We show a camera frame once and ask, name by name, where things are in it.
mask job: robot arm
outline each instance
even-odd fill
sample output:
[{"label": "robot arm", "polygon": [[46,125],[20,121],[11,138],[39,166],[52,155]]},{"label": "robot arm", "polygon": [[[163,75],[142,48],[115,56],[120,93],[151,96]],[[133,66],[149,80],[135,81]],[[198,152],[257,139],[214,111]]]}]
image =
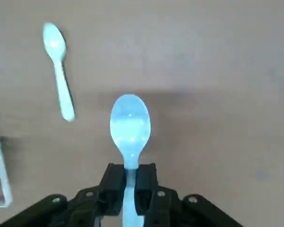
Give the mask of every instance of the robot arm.
[{"label": "robot arm", "polygon": [[[98,186],[69,201],[60,194],[47,196],[0,227],[100,227],[103,216],[119,215],[125,186],[124,166],[109,164]],[[144,227],[242,227],[200,195],[180,200],[175,190],[159,186],[155,164],[139,166],[134,199]]]}]

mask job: plastic spoon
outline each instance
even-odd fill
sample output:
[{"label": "plastic spoon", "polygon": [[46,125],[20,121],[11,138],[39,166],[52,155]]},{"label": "plastic spoon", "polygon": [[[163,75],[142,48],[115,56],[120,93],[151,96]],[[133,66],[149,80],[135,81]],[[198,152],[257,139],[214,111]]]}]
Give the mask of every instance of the plastic spoon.
[{"label": "plastic spoon", "polygon": [[123,200],[123,227],[142,227],[134,205],[134,186],[139,155],[151,134],[151,120],[144,102],[136,95],[123,95],[110,116],[110,134],[124,159],[127,182]]},{"label": "plastic spoon", "polygon": [[63,72],[62,61],[66,54],[65,41],[54,24],[45,23],[43,27],[43,42],[46,52],[53,60],[62,117],[71,122],[75,120],[75,111]]}]

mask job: spoon bowl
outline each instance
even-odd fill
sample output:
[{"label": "spoon bowl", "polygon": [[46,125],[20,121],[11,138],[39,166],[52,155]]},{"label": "spoon bowl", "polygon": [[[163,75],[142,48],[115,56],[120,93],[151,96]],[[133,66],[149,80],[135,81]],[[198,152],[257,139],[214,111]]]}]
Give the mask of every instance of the spoon bowl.
[{"label": "spoon bowl", "polygon": [[53,61],[63,60],[66,54],[66,44],[61,32],[54,24],[44,24],[43,42],[46,52]]},{"label": "spoon bowl", "polygon": [[120,150],[125,169],[137,169],[139,155],[151,134],[151,120],[144,102],[136,95],[123,95],[110,117],[110,134]]}]

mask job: white plastic spoon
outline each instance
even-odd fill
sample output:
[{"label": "white plastic spoon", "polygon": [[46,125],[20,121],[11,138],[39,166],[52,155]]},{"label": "white plastic spoon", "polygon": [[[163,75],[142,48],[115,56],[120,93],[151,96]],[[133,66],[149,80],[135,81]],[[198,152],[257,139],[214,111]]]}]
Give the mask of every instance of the white plastic spoon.
[{"label": "white plastic spoon", "polygon": [[62,61],[66,54],[65,41],[54,24],[45,23],[43,27],[43,42],[46,52],[53,60],[62,117],[71,122],[75,120],[75,111],[63,72]]},{"label": "white plastic spoon", "polygon": [[136,95],[123,95],[115,102],[110,116],[110,134],[124,159],[127,182],[123,200],[123,227],[142,227],[134,205],[139,155],[151,134],[151,120],[144,102]]}]

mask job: wooden table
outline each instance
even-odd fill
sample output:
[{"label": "wooden table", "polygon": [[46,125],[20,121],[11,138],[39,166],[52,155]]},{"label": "wooden table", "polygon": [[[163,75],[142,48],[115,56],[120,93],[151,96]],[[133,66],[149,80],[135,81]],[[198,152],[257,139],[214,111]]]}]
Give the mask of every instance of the wooden table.
[{"label": "wooden table", "polygon": [[[55,23],[76,121],[61,118],[42,40]],[[72,197],[122,157],[115,100],[139,95],[152,135],[141,163],[248,227],[284,226],[284,0],[0,0],[0,135],[14,202]],[[120,218],[103,226],[116,226]]]}]

